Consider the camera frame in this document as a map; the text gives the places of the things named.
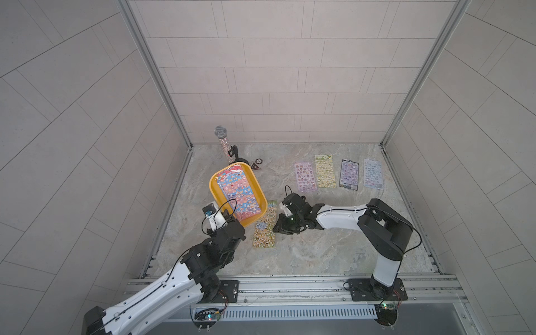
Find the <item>panda sticker sheet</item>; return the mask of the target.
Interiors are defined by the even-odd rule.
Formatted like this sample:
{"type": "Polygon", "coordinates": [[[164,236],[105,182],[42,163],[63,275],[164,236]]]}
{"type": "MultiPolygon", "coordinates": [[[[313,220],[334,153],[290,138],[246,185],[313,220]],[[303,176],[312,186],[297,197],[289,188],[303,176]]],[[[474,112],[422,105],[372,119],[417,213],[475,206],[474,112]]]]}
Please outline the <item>panda sticker sheet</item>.
{"type": "Polygon", "coordinates": [[[263,217],[255,222],[253,235],[254,248],[274,248],[276,236],[273,228],[278,219],[278,202],[271,200],[268,202],[267,210],[263,217]]]}

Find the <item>pink sticker sheet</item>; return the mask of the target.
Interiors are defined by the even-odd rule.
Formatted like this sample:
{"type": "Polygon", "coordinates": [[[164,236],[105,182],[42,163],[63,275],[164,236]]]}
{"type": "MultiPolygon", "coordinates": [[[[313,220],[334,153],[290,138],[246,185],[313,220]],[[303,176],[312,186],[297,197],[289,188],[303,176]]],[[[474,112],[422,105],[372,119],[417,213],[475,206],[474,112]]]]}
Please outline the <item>pink sticker sheet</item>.
{"type": "Polygon", "coordinates": [[[297,180],[297,187],[300,192],[308,193],[318,190],[318,184],[315,178],[314,169],[309,162],[296,162],[295,176],[297,180]]]}

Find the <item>yellow-green sticker sheet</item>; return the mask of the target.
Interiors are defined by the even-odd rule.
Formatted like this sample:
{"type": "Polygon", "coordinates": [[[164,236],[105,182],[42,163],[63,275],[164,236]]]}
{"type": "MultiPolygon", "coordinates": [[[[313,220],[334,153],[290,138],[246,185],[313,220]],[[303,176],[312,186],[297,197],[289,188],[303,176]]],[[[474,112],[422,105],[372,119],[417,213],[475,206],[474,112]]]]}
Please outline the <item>yellow-green sticker sheet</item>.
{"type": "Polygon", "coordinates": [[[336,188],[332,155],[315,155],[315,168],[319,188],[336,188]]]}

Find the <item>yellow storage box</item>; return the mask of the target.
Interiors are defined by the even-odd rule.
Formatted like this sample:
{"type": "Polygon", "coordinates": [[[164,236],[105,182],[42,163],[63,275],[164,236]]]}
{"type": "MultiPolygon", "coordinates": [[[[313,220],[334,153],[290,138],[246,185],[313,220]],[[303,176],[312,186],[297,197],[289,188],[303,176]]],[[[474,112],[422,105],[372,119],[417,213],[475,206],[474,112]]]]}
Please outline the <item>yellow storage box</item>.
{"type": "MultiPolygon", "coordinates": [[[[261,187],[260,187],[260,185],[258,183],[258,180],[255,177],[251,167],[248,166],[245,163],[233,163],[230,166],[234,166],[235,164],[239,164],[240,166],[243,167],[243,169],[245,171],[245,174],[247,176],[248,182],[251,185],[251,188],[253,190],[253,194],[255,195],[255,198],[258,201],[258,203],[260,205],[260,208],[261,208],[261,213],[260,214],[257,214],[255,216],[252,216],[252,217],[248,218],[248,219],[240,221],[240,223],[244,227],[246,227],[246,226],[250,225],[251,223],[255,223],[258,219],[260,219],[261,217],[264,216],[264,214],[265,214],[265,212],[267,210],[268,202],[267,202],[267,199],[266,199],[264,193],[262,192],[262,189],[261,189],[261,187]]],[[[223,191],[220,189],[219,185],[216,183],[216,175],[218,173],[222,172],[223,170],[220,170],[219,172],[215,173],[211,177],[211,179],[209,180],[209,189],[210,189],[210,191],[211,191],[211,193],[212,193],[212,195],[214,197],[214,200],[217,203],[217,207],[218,208],[221,207],[222,210],[227,209],[231,213],[231,215],[234,216],[234,212],[233,212],[233,209],[232,209],[232,205],[230,204],[230,201],[226,200],[226,197],[224,196],[223,191]]]]}

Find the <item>red blue sticker sheet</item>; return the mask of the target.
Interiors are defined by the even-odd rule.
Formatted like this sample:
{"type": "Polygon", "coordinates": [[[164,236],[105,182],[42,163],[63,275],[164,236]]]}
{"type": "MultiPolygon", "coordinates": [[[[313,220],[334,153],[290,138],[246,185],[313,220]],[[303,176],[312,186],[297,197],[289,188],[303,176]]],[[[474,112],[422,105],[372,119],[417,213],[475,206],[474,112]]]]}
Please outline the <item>red blue sticker sheet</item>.
{"type": "Polygon", "coordinates": [[[230,201],[234,217],[243,221],[261,213],[251,185],[242,166],[235,164],[216,175],[216,183],[230,201]]]}

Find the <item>purple bonbon sticker sheet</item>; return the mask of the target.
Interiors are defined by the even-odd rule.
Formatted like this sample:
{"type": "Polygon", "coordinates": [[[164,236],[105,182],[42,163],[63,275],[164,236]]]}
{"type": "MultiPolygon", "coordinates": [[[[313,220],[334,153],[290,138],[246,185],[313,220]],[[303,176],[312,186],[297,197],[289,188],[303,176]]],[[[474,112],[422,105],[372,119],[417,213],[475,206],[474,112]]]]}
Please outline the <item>purple bonbon sticker sheet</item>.
{"type": "Polygon", "coordinates": [[[357,162],[343,159],[341,161],[341,172],[339,186],[353,191],[359,188],[360,165],[357,162]]]}

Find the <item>light blue sticker sheet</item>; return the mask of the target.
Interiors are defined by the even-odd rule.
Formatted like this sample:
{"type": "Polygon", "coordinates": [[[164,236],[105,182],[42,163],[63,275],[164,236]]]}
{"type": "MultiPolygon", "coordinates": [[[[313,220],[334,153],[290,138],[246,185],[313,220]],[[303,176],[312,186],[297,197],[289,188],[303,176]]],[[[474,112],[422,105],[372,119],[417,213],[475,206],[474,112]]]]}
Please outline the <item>light blue sticker sheet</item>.
{"type": "Polygon", "coordinates": [[[364,186],[384,190],[381,162],[373,159],[364,159],[364,186]]]}

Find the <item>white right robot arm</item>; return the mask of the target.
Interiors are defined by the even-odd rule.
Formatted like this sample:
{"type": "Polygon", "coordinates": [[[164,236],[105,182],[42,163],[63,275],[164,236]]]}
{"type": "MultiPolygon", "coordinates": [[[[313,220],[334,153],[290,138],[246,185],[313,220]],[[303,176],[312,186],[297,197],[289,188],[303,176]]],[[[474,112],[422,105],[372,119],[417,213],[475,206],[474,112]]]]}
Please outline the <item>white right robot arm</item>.
{"type": "Polygon", "coordinates": [[[298,235],[305,230],[346,229],[364,234],[378,253],[369,288],[363,292],[385,300],[395,291],[395,282],[406,254],[413,225],[378,198],[366,205],[334,207],[310,205],[304,196],[292,193],[280,204],[274,233],[298,235]]]}

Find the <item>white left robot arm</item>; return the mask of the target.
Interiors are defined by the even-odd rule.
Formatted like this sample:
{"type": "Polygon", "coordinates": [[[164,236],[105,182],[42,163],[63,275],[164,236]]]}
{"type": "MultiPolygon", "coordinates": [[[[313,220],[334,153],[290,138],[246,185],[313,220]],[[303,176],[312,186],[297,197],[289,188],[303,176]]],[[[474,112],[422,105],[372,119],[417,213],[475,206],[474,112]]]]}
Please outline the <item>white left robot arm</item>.
{"type": "Polygon", "coordinates": [[[245,239],[244,227],[229,217],[145,289],[107,309],[94,307],[86,312],[82,333],[147,334],[180,309],[211,302],[219,294],[218,271],[232,262],[245,239]]]}

